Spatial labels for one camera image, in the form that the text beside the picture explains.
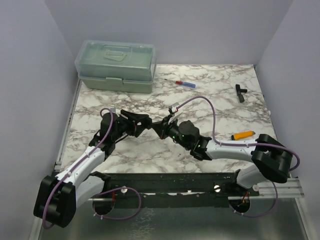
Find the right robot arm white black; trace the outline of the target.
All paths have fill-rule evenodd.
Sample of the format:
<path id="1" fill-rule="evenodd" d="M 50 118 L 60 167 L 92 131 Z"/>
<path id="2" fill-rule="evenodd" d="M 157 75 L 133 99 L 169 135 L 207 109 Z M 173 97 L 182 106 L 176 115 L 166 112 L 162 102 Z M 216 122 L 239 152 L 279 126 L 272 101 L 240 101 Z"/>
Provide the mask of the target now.
<path id="1" fill-rule="evenodd" d="M 243 195 L 258 183 L 269 180 L 284 184 L 289 178 L 293 155 L 267 134 L 243 143 L 231 140 L 216 142 L 211 137 L 202 136 L 191 121 L 178 123 L 170 116 L 152 123 L 151 128 L 160 139 L 171 138 L 197 160 L 230 159 L 252 163 L 236 171 L 235 179 L 230 183 L 230 191 L 236 196 Z"/>

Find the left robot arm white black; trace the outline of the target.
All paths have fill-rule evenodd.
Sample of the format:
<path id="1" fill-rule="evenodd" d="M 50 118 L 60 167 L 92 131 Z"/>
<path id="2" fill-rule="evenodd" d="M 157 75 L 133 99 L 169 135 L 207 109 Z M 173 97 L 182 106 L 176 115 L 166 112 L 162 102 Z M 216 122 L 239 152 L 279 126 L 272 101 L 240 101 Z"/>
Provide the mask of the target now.
<path id="1" fill-rule="evenodd" d="M 147 114 L 107 108 L 101 113 L 100 129 L 94 134 L 84 153 L 71 166 L 55 176 L 47 175 L 40 183 L 33 214 L 42 219 L 44 229 L 54 225 L 66 227 L 76 210 L 91 197 L 114 196 L 110 177 L 94 171 L 115 150 L 124 135 L 138 137 L 150 129 L 152 119 Z"/>

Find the black padlock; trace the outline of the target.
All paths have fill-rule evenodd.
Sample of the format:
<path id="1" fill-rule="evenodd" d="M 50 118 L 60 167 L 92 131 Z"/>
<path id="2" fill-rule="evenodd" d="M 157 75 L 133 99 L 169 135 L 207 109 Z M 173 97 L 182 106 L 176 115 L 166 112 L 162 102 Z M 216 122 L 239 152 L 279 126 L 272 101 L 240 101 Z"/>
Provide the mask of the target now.
<path id="1" fill-rule="evenodd" d="M 152 123 L 152 119 L 150 117 L 146 117 L 141 121 L 141 126 L 146 130 L 150 130 L 152 128 Z"/>

